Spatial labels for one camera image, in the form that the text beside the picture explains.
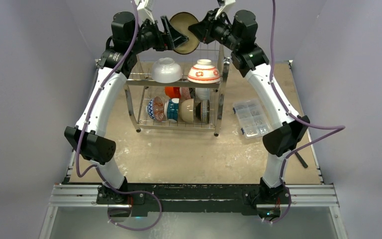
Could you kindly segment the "brown-rimmed white bowl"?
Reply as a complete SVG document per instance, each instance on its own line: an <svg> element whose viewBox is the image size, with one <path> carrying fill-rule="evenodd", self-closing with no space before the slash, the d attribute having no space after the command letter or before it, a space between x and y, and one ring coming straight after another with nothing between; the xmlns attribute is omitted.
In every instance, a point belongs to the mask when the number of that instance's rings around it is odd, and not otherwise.
<svg viewBox="0 0 382 239"><path fill-rule="evenodd" d="M171 17L170 23L175 30L188 37L188 41L175 48L174 51L182 55L194 52L198 48L200 41L189 31L188 27L198 23L198 19L189 12L179 12Z"/></svg>

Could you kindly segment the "plain white bowl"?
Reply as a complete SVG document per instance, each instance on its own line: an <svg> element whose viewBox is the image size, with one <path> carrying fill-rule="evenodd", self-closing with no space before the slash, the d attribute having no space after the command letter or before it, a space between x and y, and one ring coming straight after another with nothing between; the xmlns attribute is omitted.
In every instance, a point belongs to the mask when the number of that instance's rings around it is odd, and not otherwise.
<svg viewBox="0 0 382 239"><path fill-rule="evenodd" d="M173 83L183 76L181 66L170 57L160 58L152 65L151 77L158 83Z"/></svg>

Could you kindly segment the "red floral pattern bowl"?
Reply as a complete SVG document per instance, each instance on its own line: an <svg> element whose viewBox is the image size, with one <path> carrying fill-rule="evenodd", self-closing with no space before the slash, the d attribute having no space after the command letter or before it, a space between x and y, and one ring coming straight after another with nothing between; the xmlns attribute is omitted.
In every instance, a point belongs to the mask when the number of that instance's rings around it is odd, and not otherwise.
<svg viewBox="0 0 382 239"><path fill-rule="evenodd" d="M220 81L220 72L209 59L199 59L188 72L187 79L199 84L212 84Z"/></svg>

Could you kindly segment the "steel two-tier dish rack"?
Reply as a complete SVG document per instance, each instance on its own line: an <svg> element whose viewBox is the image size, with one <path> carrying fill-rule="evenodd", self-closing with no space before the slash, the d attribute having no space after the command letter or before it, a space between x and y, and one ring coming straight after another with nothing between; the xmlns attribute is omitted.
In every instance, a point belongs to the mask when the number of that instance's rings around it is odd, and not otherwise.
<svg viewBox="0 0 382 239"><path fill-rule="evenodd" d="M230 57L217 42L200 44L185 62L179 58L181 79L163 84L152 79L152 63L138 61L123 87L130 120L137 132L145 129L211 131L219 136ZM199 59L211 60L219 81L198 84L187 79Z"/></svg>

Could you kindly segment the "beige speckled bowl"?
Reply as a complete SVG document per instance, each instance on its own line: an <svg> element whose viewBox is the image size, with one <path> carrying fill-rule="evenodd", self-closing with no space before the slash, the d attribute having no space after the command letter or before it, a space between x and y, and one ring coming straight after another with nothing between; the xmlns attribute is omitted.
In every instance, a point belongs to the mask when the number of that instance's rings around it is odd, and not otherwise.
<svg viewBox="0 0 382 239"><path fill-rule="evenodd" d="M194 122L194 99L188 99L181 102L180 116L186 123Z"/></svg>

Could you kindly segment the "red geometric pattern bowl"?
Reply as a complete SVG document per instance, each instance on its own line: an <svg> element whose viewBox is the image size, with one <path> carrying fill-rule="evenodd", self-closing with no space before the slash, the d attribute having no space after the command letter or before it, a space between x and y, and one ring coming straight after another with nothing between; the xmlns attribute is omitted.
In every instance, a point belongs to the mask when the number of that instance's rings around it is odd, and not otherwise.
<svg viewBox="0 0 382 239"><path fill-rule="evenodd" d="M147 104L146 111L152 120L162 122L164 119L164 102L160 97L152 98Z"/></svg>

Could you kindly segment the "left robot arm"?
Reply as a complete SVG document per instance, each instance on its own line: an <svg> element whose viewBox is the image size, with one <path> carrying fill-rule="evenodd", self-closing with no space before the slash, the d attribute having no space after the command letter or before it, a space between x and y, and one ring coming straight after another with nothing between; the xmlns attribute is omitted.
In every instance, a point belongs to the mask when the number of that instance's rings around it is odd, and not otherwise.
<svg viewBox="0 0 382 239"><path fill-rule="evenodd" d="M109 197L117 204L128 199L128 183L113 158L116 143L105 138L115 99L137 64L137 54L149 49L175 50L190 40L165 16L161 20L163 31L156 21L146 18L140 23L137 13L122 11L114 15L112 35L98 61L89 101L76 125L64 131L74 150L77 176L84 177L95 169L103 186L110 189Z"/></svg>

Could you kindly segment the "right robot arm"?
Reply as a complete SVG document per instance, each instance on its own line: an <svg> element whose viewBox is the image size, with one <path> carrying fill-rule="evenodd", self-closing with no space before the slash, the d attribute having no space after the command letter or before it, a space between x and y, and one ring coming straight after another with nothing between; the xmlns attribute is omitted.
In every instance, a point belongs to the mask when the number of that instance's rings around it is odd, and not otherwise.
<svg viewBox="0 0 382 239"><path fill-rule="evenodd" d="M275 80L273 62L256 43L255 15L240 10L229 22L226 14L216 17L216 13L216 9L210 10L202 21L188 29L201 43L217 41L231 50L233 65L254 88L272 120L273 130L262 137L268 160L259 189L260 198L270 203L284 189L285 157L305 135L309 118L298 114Z"/></svg>

